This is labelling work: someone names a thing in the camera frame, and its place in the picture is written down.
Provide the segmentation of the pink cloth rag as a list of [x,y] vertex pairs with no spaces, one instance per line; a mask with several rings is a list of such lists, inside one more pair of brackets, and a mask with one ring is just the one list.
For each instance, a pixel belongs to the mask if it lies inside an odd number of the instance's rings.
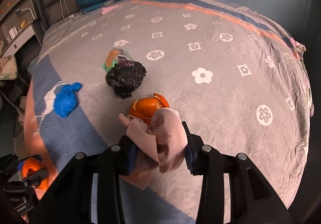
[[144,189],[156,169],[168,173],[183,163],[188,140],[178,111],[160,108],[149,125],[122,113],[118,120],[126,127],[126,136],[139,149],[134,169],[129,176],[121,176],[126,182]]

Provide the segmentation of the orange peel piece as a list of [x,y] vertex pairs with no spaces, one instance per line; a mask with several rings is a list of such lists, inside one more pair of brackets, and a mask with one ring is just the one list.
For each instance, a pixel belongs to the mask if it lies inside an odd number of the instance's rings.
[[[22,165],[22,170],[21,170],[23,179],[36,173],[37,171],[39,171],[42,168],[43,168],[43,165],[38,159],[36,159],[34,157],[30,157],[30,158],[26,159]],[[41,184],[39,185],[38,188],[40,190],[46,191],[48,189],[48,186],[49,186],[49,181],[48,181],[48,178],[46,178],[41,181]]]

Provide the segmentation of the black plastic bag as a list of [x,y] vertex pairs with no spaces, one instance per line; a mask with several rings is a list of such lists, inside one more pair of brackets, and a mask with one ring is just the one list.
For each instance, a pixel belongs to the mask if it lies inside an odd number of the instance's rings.
[[123,61],[107,72],[106,82],[117,96],[125,99],[141,86],[146,74],[147,70],[140,62]]

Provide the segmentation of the blue plastic bag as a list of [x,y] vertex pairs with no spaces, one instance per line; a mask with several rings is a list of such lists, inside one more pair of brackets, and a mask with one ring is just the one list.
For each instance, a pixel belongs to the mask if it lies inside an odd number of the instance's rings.
[[54,112],[61,118],[66,118],[78,106],[77,93],[81,88],[82,84],[79,82],[63,85],[54,100]]

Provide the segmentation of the green noodle packet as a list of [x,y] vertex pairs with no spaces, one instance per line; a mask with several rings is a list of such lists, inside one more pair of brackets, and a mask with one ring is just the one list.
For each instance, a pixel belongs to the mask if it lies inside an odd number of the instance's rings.
[[121,65],[133,65],[134,59],[129,55],[127,51],[122,49],[113,48],[109,51],[102,68],[105,72],[109,72],[117,64]]

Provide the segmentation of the grey patterned bed cover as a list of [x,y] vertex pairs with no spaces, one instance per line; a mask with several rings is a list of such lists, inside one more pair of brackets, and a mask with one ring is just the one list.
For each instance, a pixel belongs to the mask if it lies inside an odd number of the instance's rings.
[[[77,153],[92,155],[124,134],[118,122],[136,99],[163,95],[194,134],[228,155],[243,152],[282,202],[293,202],[307,162],[310,110],[292,36],[265,16],[221,0],[124,0],[45,33],[27,95],[24,146],[54,180]],[[113,48],[147,70],[122,99],[102,68]],[[54,112],[65,84],[78,106]]]

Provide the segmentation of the teddy bear cushion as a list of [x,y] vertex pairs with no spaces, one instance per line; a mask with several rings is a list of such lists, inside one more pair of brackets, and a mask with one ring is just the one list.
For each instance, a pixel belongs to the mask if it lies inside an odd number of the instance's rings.
[[15,80],[18,77],[18,68],[14,55],[0,58],[0,80]]

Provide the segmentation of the pink small item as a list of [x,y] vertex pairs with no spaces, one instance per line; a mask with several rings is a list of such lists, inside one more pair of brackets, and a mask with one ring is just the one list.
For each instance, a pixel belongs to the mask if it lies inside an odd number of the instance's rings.
[[118,8],[118,5],[114,5],[114,6],[109,6],[109,7],[102,7],[101,8],[101,15],[105,15],[107,14],[108,12],[114,10],[114,9],[117,9]]

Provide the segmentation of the floral sheet bed edge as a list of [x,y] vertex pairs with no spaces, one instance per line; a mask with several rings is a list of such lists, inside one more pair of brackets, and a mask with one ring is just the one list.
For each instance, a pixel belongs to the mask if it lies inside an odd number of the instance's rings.
[[299,43],[298,41],[296,41],[294,38],[290,38],[293,46],[294,46],[294,56],[296,57],[296,59],[298,61],[300,61],[301,67],[305,73],[305,80],[303,83],[303,90],[305,92],[305,94],[307,95],[307,99],[308,99],[308,106],[309,106],[309,110],[310,110],[310,117],[313,117],[314,115],[314,104],[313,104],[313,100],[312,100],[312,90],[311,90],[311,84],[310,84],[310,79],[306,70],[306,66],[304,63],[304,53],[306,51],[306,47],[305,45]]

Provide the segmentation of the grey padded headboard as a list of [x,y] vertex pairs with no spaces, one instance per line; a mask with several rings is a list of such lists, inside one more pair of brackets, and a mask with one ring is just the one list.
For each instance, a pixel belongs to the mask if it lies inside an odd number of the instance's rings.
[[80,12],[76,0],[35,0],[44,30]]

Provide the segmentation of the grey bedside shelf unit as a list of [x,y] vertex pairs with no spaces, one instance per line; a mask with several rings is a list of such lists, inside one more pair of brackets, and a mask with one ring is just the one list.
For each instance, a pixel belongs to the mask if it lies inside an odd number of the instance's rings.
[[2,0],[1,56],[14,55],[30,39],[42,44],[44,37],[41,20],[34,0]]

